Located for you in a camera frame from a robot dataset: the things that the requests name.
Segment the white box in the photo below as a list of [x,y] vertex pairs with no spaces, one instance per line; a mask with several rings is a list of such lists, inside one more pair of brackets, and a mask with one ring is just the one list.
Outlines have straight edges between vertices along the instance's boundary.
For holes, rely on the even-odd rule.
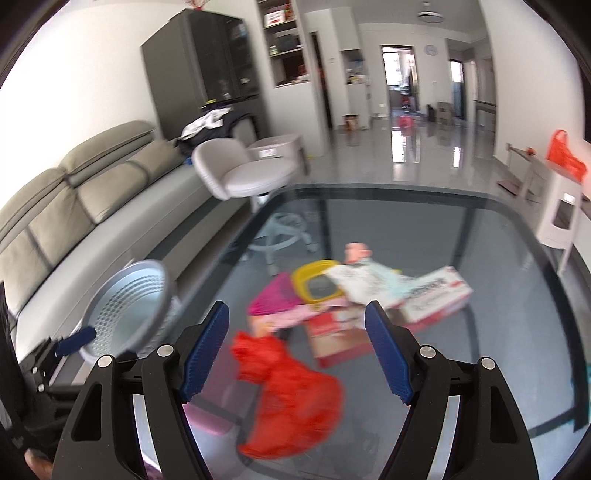
[[397,309],[408,323],[436,323],[466,306],[473,290],[453,267],[414,279],[416,286]]
[[278,25],[285,21],[285,10],[279,10],[278,12],[271,12],[265,15],[265,28],[273,25]]

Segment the person's hand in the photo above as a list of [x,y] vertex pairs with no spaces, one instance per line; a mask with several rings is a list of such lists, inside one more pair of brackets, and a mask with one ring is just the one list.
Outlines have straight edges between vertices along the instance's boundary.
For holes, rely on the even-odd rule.
[[25,452],[25,461],[39,480],[51,480],[53,463],[44,458],[39,458],[31,450]]

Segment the gray sofa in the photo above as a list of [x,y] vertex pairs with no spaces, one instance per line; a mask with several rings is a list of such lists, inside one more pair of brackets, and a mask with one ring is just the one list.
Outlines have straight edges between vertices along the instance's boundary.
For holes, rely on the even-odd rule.
[[130,262],[158,252],[176,278],[243,205],[215,200],[153,130],[134,121],[102,132],[0,210],[0,281],[19,360],[72,333],[100,286]]

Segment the white wall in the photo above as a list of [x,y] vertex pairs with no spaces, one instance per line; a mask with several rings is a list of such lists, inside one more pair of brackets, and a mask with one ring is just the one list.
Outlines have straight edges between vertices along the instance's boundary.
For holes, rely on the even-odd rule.
[[[552,27],[522,0],[480,0],[495,61],[498,119],[495,155],[507,142],[546,155],[556,129],[591,170],[584,141],[584,98],[576,59]],[[591,176],[585,182],[591,194]]]
[[343,125],[343,115],[348,115],[351,111],[346,89],[345,63],[339,47],[333,11],[325,9],[309,12],[305,14],[305,18],[307,32],[309,34],[318,32],[320,54],[329,91],[330,111],[333,125],[337,127]]
[[59,12],[0,89],[0,206],[82,141],[115,125],[157,123],[140,45],[182,3]]
[[[417,63],[420,109],[437,102],[452,103],[452,74],[446,39],[468,43],[468,34],[442,28],[409,24],[361,24],[363,55],[371,78],[372,113],[388,115],[387,84],[382,45],[414,47]],[[435,45],[438,55],[425,53],[427,45]]]
[[332,8],[340,50],[361,50],[359,28],[351,7]]
[[[292,1],[296,15],[297,3]],[[319,78],[312,68],[310,46],[300,18],[300,40],[304,44],[306,65],[313,81],[300,85],[275,87],[271,59],[263,23],[256,0],[210,0],[204,10],[242,18],[251,38],[251,47],[259,74],[261,92],[267,106],[272,135],[299,133],[304,137],[306,152],[321,156],[327,148],[326,120],[319,100]]]

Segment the black object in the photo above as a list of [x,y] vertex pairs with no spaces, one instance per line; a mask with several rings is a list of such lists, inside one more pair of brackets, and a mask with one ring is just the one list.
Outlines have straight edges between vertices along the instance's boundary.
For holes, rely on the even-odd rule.
[[183,10],[142,45],[160,127],[168,139],[200,117],[206,105],[227,105],[259,93],[242,20]]
[[[59,341],[48,339],[42,342],[18,364],[8,328],[4,284],[1,283],[0,330],[0,423],[5,433],[4,439],[12,443],[14,455],[21,459],[30,448],[53,460],[62,429],[80,387],[48,385],[61,360],[61,356],[56,353],[60,349]],[[80,338],[92,339],[92,332],[81,332],[66,347],[81,346],[78,341]]]
[[212,138],[232,138],[232,131],[236,125],[243,120],[250,120],[252,128],[255,131],[256,139],[260,140],[261,130],[258,128],[258,121],[251,113],[242,113],[235,109],[223,116],[223,125],[219,128],[204,128],[197,135],[186,140],[177,140],[177,146],[181,153],[189,158],[193,150],[203,142],[211,140]]
[[[208,327],[225,323],[215,346]],[[145,478],[132,394],[142,394],[154,449],[167,480],[211,479],[181,404],[182,391],[200,391],[223,337],[228,307],[217,301],[204,321],[186,328],[178,341],[146,358],[101,357],[90,372],[68,419],[56,454],[52,480],[137,480]],[[199,365],[190,365],[196,358]]]
[[282,35],[277,37],[277,50],[281,53],[284,51],[295,50],[300,40],[296,35]]
[[[92,369],[64,428],[52,479],[145,478],[131,394],[144,395],[163,476],[211,479],[181,407],[180,389],[187,375],[183,359],[222,310],[227,312],[227,307],[217,301],[203,323],[185,329],[167,351],[126,362],[100,359],[105,362],[99,360]],[[450,395],[461,395],[462,400],[445,479],[538,479],[523,419],[498,367],[485,368],[485,359],[476,365],[449,361],[434,349],[427,358],[410,331],[394,326],[377,302],[368,306],[366,322],[368,314],[377,315],[376,321],[389,332],[412,385],[410,412],[380,479],[427,478]],[[199,365],[200,374],[209,374],[210,367]]]
[[428,120],[430,122],[436,122],[437,118],[435,116],[435,109],[431,105],[427,105],[427,111],[428,111]]
[[381,479],[427,479],[447,398],[455,395],[460,408],[444,480],[538,479],[525,423],[492,359],[467,364],[448,360],[431,346],[421,347],[409,330],[389,320],[377,301],[367,306],[365,323],[392,390],[411,407]]

